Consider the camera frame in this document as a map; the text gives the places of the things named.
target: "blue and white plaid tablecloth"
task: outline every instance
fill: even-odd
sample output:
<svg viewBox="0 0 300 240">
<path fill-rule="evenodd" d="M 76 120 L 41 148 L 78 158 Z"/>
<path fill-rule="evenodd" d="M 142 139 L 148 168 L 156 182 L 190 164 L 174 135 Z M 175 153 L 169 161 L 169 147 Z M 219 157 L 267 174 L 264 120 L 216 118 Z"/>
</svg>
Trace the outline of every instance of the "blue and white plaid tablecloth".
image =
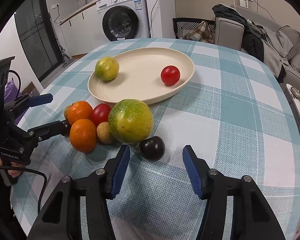
<svg viewBox="0 0 300 240">
<path fill-rule="evenodd" d="M 249 174 L 268 200 L 287 239 L 292 239 L 300 216 L 300 136 L 289 104 L 270 70 L 252 56 L 216 45 L 173 39 L 111 42 L 88 53 L 65 70 L 43 93 L 53 102 L 27 111 L 20 122 L 24 130 L 63 120 L 66 106 L 79 100 L 92 107 L 87 82 L 97 60 L 121 52 L 162 47 L 179 50 L 195 64 L 191 81 L 179 93 L 150 105 L 154 115 L 151 136 L 166 144 L 158 162 L 132 153 L 119 195 L 108 201 L 116 238 L 195 239 L 205 201 L 194 194 L 182 161 L 190 144 L 199 158 L 226 176 Z M 120 144 L 98 145 L 90 154 L 77 152 L 69 139 L 55 136 L 39 143 L 30 168 L 44 172 L 46 201 L 64 175 L 80 178 L 116 156 Z M 26 233 L 37 217 L 43 179 L 24 173 L 13 187 L 11 203 Z M 85 199 L 81 200 L 82 234 L 88 239 Z M 231 231 L 231 203 L 224 239 Z"/>
</svg>

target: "screw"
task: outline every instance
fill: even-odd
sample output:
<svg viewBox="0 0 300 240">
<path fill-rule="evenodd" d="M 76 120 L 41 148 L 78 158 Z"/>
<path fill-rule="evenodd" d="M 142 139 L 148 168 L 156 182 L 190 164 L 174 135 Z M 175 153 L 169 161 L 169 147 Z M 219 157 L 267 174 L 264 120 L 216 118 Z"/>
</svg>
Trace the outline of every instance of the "screw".
<svg viewBox="0 0 300 240">
<path fill-rule="evenodd" d="M 96 174 L 97 175 L 102 175 L 102 174 L 104 174 L 106 171 L 104 170 L 104 169 L 97 169 L 96 170 Z"/>
<path fill-rule="evenodd" d="M 244 179 L 244 181 L 246 181 L 246 182 L 251 182 L 251 181 L 252 181 L 252 178 L 251 178 L 250 176 L 248 176 L 248 175 L 244 175 L 244 176 L 243 176 L 243 179 Z"/>
<path fill-rule="evenodd" d="M 66 182 L 68 182 L 68 181 L 70 181 L 70 177 L 69 176 L 64 176 L 62 179 L 61 179 L 61 181 L 63 182 L 63 183 L 66 183 Z"/>
<path fill-rule="evenodd" d="M 217 171 L 216 169 L 210 169 L 210 170 L 209 170 L 209 173 L 210 173 L 211 175 L 217 175 L 217 174 L 218 174 L 218 171 Z"/>
</svg>

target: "plate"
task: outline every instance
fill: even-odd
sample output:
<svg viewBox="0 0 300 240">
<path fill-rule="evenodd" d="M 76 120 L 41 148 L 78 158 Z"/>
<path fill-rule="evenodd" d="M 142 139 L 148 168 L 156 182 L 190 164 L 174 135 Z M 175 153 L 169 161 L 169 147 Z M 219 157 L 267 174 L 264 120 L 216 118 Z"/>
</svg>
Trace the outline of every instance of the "plate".
<svg viewBox="0 0 300 240">
<path fill-rule="evenodd" d="M 184 53 L 167 48 L 133 49 L 114 56 L 119 63 L 118 76 L 102 81 L 92 73 L 88 90 L 92 96 L 106 103 L 123 99 L 138 99 L 146 104 L 165 100 L 178 93 L 194 74 L 194 63 Z M 173 65 L 180 71 L 180 80 L 166 86 L 160 77 L 164 67 Z"/>
</svg>

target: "white front-loading washing machine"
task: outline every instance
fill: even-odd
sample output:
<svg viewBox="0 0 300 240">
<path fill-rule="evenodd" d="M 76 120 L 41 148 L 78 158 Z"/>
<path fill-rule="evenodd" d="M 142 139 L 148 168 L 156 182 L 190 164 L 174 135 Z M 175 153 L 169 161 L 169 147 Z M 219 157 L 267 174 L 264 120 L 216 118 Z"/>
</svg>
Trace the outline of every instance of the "white front-loading washing machine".
<svg viewBox="0 0 300 240">
<path fill-rule="evenodd" d="M 150 27 L 146 0 L 101 0 L 96 5 L 99 45 L 148 37 Z"/>
</svg>

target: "human hand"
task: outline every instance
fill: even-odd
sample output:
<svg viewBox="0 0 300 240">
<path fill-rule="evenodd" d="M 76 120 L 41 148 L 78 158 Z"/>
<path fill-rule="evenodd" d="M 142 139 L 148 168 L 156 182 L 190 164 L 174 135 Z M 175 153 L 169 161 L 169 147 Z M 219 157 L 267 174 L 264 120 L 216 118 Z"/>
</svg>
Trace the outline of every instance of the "human hand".
<svg viewBox="0 0 300 240">
<path fill-rule="evenodd" d="M 25 167 L 22 164 L 14 163 L 14 162 L 11 162 L 11 166 L 12 167 Z M 18 177 L 21 174 L 21 171 L 11 171 L 11 170 L 8 170 L 8 174 L 10 176 L 12 176 L 13 178 L 15 178 L 15 177 Z"/>
</svg>

